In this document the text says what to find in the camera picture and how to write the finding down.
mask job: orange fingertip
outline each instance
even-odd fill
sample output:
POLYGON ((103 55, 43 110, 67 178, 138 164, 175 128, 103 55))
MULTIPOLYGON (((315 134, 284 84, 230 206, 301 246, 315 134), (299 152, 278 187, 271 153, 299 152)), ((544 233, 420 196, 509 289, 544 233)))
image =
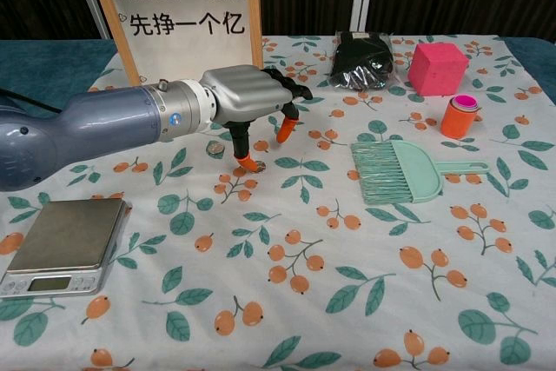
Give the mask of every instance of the orange fingertip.
POLYGON ((286 142, 289 138, 289 134, 291 134, 292 130, 294 130, 298 120, 299 119, 290 119, 289 117, 284 118, 284 122, 281 123, 280 131, 278 132, 278 135, 276 135, 276 141, 278 143, 286 142))
POLYGON ((251 154, 247 154, 247 156, 243 158, 236 158, 236 160, 243 168, 249 171, 256 172, 259 169, 257 163, 251 158, 251 154))

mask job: plastic bag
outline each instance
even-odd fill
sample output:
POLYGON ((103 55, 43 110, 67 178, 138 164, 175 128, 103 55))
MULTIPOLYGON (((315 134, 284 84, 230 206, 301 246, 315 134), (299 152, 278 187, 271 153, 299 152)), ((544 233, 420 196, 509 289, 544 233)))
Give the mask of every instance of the plastic bag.
POLYGON ((395 81, 392 44, 378 32, 337 32, 338 46, 329 82, 335 87, 385 89, 395 81))

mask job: orange cup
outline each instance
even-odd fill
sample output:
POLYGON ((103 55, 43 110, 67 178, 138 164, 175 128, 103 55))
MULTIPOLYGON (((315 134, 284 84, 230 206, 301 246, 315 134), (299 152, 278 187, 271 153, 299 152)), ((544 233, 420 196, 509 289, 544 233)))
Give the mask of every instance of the orange cup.
POLYGON ((461 139, 473 124, 476 115, 477 110, 466 112, 457 109, 450 101, 440 125, 440 132, 448 138, 461 139))

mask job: dustpan handle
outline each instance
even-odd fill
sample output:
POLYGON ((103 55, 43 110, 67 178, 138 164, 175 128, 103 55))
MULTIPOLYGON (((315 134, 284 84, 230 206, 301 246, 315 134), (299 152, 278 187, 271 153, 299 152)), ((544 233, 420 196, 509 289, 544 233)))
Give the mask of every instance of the dustpan handle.
POLYGON ((486 174, 490 167, 482 161, 437 162, 436 168, 444 174, 486 174))

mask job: brush bristles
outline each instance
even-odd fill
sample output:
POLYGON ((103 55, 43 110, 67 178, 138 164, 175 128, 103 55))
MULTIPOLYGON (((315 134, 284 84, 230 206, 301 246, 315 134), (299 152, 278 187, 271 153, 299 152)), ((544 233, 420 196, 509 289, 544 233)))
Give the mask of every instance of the brush bristles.
POLYGON ((357 142, 351 145, 351 152, 366 204, 406 203, 413 200, 391 142, 357 142))

